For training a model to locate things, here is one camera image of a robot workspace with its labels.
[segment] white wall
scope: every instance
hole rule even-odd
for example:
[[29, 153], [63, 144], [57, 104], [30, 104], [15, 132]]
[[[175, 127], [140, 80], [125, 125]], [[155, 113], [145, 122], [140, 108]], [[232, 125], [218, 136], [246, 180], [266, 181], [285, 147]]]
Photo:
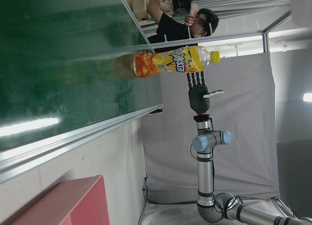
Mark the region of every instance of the white wall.
[[312, 217], [312, 49], [271, 53], [275, 81], [275, 126], [282, 201], [298, 217]]
[[275, 81], [276, 138], [278, 141], [312, 138], [312, 49], [271, 53]]
[[111, 225], [136, 225], [145, 203], [140, 119], [1, 184], [0, 223], [10, 224], [60, 181], [98, 174], [104, 175]]

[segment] green chalkboard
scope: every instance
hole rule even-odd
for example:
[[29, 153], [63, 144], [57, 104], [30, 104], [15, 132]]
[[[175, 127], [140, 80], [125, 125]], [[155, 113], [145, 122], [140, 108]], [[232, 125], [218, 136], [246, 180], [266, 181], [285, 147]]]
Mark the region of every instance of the green chalkboard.
[[121, 0], [1, 0], [0, 151], [161, 104], [159, 77], [134, 75], [139, 51]]

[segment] person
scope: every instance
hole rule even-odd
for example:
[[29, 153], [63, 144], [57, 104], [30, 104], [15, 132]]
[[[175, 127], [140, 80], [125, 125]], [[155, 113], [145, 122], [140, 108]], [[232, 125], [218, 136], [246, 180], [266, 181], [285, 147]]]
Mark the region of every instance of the person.
[[[185, 17], [183, 24], [175, 21], [161, 10], [160, 0], [149, 0], [147, 12], [158, 25], [156, 35], [148, 37], [150, 43], [210, 36], [219, 22], [218, 16], [212, 10], [206, 8], [199, 10], [195, 3], [191, 3], [189, 14]], [[166, 52], [181, 47], [185, 47], [185, 45], [155, 48], [155, 52]]]

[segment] silver robot arm segment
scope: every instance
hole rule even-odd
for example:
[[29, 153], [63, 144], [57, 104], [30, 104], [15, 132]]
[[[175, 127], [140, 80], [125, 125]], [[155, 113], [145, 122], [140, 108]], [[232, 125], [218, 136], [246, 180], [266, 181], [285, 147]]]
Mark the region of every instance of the silver robot arm segment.
[[238, 220], [249, 225], [312, 225], [311, 218], [274, 216], [251, 208], [228, 193], [214, 195], [214, 156], [217, 145], [228, 145], [232, 141], [229, 131], [215, 131], [208, 114], [194, 116], [198, 136], [192, 141], [197, 151], [198, 199], [200, 216], [209, 223], [222, 219]]

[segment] plastic bottle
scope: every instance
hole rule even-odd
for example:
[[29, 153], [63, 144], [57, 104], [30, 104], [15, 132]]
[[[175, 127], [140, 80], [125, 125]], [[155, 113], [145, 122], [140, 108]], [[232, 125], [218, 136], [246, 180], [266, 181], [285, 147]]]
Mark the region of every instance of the plastic bottle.
[[163, 53], [138, 53], [134, 56], [134, 71], [142, 78], [166, 72], [194, 73], [204, 71], [209, 62], [220, 62], [219, 51], [190, 46]]

